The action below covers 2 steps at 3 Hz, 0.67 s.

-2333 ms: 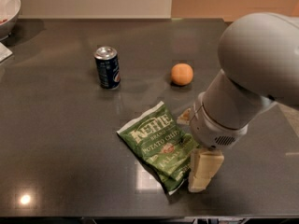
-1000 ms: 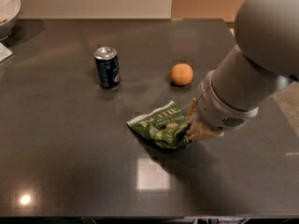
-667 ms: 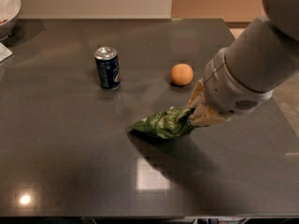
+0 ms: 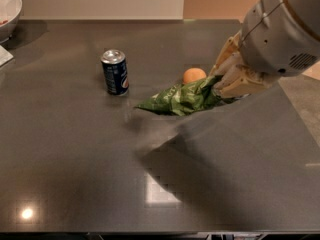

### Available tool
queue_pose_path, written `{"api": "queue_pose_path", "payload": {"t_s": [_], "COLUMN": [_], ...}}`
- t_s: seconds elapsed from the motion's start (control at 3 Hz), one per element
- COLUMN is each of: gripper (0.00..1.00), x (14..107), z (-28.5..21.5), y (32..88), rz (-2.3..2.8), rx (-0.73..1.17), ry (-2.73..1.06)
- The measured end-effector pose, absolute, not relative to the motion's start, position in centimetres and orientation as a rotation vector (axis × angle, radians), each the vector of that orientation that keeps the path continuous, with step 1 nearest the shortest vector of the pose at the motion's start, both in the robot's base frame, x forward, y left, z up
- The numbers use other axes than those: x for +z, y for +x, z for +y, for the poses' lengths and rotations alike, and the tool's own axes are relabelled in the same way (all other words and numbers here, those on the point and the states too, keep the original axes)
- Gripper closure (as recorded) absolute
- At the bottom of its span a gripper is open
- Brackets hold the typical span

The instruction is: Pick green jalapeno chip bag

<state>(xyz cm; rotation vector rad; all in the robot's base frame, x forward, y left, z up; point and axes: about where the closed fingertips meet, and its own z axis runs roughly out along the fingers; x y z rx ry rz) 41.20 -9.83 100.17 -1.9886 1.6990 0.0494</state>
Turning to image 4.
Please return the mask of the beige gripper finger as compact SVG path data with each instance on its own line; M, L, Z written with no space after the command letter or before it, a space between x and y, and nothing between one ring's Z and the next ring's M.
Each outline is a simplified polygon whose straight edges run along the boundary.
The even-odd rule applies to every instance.
M231 66L215 65L212 76L221 76L213 89L222 98L241 97L262 92L279 80L279 76L259 73L247 66L234 64Z
M243 58L239 50L240 33L228 38L223 45L210 76L224 76L229 78L239 78L243 69Z

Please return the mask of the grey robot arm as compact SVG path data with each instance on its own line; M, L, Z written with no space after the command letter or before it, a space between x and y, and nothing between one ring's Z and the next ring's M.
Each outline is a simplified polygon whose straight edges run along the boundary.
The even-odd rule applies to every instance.
M214 67L223 98L263 91L320 59L320 0L259 0L229 38Z

